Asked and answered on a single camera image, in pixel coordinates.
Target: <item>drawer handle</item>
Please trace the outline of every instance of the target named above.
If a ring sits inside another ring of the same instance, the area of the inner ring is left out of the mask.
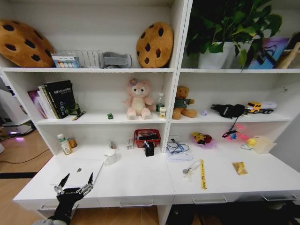
[[[72,210],[76,210],[78,207],[78,203],[76,205],[73,206]],[[42,205],[41,208],[39,210],[44,211],[44,210],[56,210],[57,206],[51,205],[51,206],[47,206],[47,205]]]
[[[119,207],[120,208],[129,208],[129,207],[150,207],[154,205],[154,201],[152,200],[152,202],[150,204],[140,204],[140,205],[128,205],[128,204],[122,204],[121,202],[119,202]]]
[[[279,199],[269,199],[269,198],[266,198],[265,196],[262,196],[264,200],[268,201],[268,202],[275,202],[275,201],[295,201],[297,200],[298,198],[295,196],[295,195],[292,195],[291,198],[279,198]]]
[[[194,199],[193,199],[193,203],[195,205],[200,205],[200,204],[217,204],[217,203],[226,203],[227,202],[227,199],[225,197],[223,197],[222,201],[214,201],[214,202],[196,202]]]

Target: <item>black book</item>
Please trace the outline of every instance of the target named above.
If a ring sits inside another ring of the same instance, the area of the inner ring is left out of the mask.
[[[75,104],[72,83],[70,80],[44,83],[60,119],[67,116],[67,107]]]

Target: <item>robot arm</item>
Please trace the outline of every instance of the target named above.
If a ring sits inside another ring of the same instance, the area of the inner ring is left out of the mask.
[[[62,189],[68,178],[68,174],[63,178],[58,186],[54,187],[57,193],[56,198],[60,202],[53,216],[47,220],[37,221],[34,225],[69,225],[71,222],[71,213],[74,204],[83,199],[93,189],[93,173],[90,175],[88,184],[83,187],[74,187]]]

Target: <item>yellow toy truck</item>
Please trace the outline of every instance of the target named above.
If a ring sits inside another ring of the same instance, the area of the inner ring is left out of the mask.
[[[277,107],[277,104],[275,102],[248,102],[246,106],[246,111],[248,113],[263,113],[263,114],[270,114],[272,113],[275,108]]]

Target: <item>small red basket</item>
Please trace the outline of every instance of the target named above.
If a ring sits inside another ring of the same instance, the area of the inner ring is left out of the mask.
[[[160,142],[160,134],[159,134],[158,130],[155,130],[155,129],[136,130],[135,134],[134,134],[134,141],[138,148],[144,148],[144,146],[145,146],[145,143],[144,143],[145,140],[137,139],[138,135],[141,135],[141,136],[157,135],[158,139],[148,139],[147,140],[148,142],[153,142],[154,147],[156,147]]]

